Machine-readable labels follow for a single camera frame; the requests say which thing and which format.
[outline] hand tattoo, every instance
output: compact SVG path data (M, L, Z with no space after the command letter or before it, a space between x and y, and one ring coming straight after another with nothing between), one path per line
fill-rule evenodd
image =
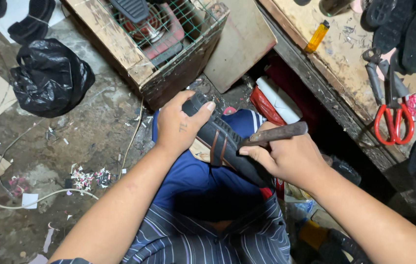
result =
M187 130L185 130L185 129L184 129L184 127L187 127L187 124L180 123L179 132L180 132L180 131L185 131L185 132L187 132Z

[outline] hand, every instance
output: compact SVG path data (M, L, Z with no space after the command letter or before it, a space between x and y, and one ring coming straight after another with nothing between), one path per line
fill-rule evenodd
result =
M265 122L258 131L278 127ZM324 181L325 171L330 167L322 158L309 134L295 136L288 140L270 142L271 152L263 147L242 147L241 155L248 155L262 164L274 177L299 187L306 192L313 192Z
M198 130L209 120L216 106L213 101L207 102L198 113L189 117L182 111L182 105L194 93L179 92L163 106L157 118L156 146L177 157L193 144Z

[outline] blue shorts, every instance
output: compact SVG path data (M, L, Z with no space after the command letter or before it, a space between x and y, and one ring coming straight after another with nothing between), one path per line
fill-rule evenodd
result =
M156 111L153 116L154 142L157 140L158 114ZM243 138L255 133L265 120L258 113L245 109L223 115L222 119ZM210 222L237 219L263 201L257 186L230 168L195 159L189 150L172 165L153 199L160 207Z

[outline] wooden workbench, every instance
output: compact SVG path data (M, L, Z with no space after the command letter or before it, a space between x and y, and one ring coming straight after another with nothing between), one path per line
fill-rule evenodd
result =
M406 170L409 144L383 146L374 136L375 103L362 53L372 45L372 33L360 26L361 14L347 10L326 17L319 0L298 6L291 0L258 0L259 8L278 39L275 51L299 75L317 99L328 109L348 135L383 172L416 213L416 183ZM313 54L307 45L318 25L326 19L330 29ZM416 75L405 76L404 84L416 92ZM381 131L386 132L384 120Z

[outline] striped shirt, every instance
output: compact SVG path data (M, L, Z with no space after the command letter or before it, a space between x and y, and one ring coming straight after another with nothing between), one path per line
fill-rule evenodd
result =
M152 204L121 263L289 263L290 243L276 194L222 233ZM81 258L52 264L88 264Z

